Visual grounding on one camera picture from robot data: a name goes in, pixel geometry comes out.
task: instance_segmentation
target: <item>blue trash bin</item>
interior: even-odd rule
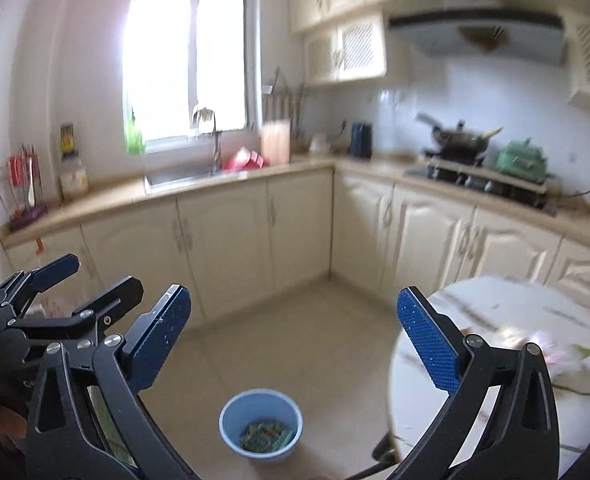
[[[274,453],[253,453],[243,449],[240,437],[248,426],[257,422],[276,420],[295,436],[287,446]],[[304,427],[299,407],[290,397],[275,390],[248,390],[228,401],[219,415],[219,433],[230,449],[247,458],[264,462],[278,462],[286,458],[295,447]]]

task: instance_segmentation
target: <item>stainless steel sink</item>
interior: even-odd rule
[[[159,193],[178,187],[190,186],[195,181],[211,178],[221,173],[221,170],[215,170],[212,166],[161,170],[145,176],[144,188],[146,194]]]

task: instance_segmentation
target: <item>round table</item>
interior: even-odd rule
[[[498,346],[498,329],[509,324],[526,334],[545,331],[568,344],[590,348],[590,310],[556,290],[501,278],[475,278],[455,283],[428,298],[463,332],[481,335]],[[498,387],[491,388],[455,463],[472,455],[494,406]],[[559,476],[590,443],[590,357],[582,370],[553,378],[559,419]],[[432,384],[412,343],[402,330],[393,351],[388,409],[390,430],[400,458],[408,455],[444,404],[448,394]]]

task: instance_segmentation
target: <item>screw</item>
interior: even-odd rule
[[[112,348],[113,346],[117,346],[120,342],[121,342],[121,335],[119,335],[119,334],[109,335],[106,339],[104,339],[104,344],[109,348]]]
[[[532,355],[541,354],[541,348],[534,343],[528,343],[526,345],[526,350],[528,350],[528,353]]]
[[[469,335],[466,338],[466,342],[468,343],[468,346],[470,346],[471,348],[481,348],[482,346],[484,346],[484,340],[481,336],[478,336],[477,334]]]
[[[60,343],[51,343],[46,347],[47,354],[56,354],[61,349]]]

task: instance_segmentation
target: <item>floor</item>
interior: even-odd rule
[[[203,480],[342,480],[374,464],[372,448],[388,430],[388,367],[398,332],[392,309],[339,282],[319,282],[182,337],[141,396]],[[304,416],[301,440],[282,463],[257,465],[219,436],[227,400],[257,387],[291,396]]]

